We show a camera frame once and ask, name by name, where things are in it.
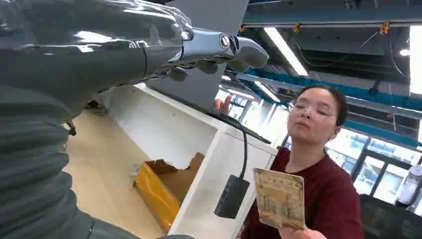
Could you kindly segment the person's right hand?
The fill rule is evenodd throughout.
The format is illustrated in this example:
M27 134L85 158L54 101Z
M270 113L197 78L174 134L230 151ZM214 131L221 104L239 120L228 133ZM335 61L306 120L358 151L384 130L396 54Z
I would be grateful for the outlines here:
M230 103L231 103L231 98L232 95L228 95L224 100L221 99L215 99L214 100L214 107L222 112L223 114L228 114L229 112L229 107L230 107Z

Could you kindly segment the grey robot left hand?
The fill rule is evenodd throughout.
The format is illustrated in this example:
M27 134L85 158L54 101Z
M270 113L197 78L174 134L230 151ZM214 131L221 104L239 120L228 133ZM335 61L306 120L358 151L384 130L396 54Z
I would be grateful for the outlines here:
M0 118L58 123L122 85L264 66L255 41L196 28L179 9L144 0L3 0Z

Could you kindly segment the person's left hand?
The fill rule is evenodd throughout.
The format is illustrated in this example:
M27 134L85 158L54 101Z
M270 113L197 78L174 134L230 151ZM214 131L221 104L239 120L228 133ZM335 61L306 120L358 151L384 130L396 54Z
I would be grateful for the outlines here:
M326 239L322 233L310 229L294 230L290 227L281 227L278 231L283 239Z

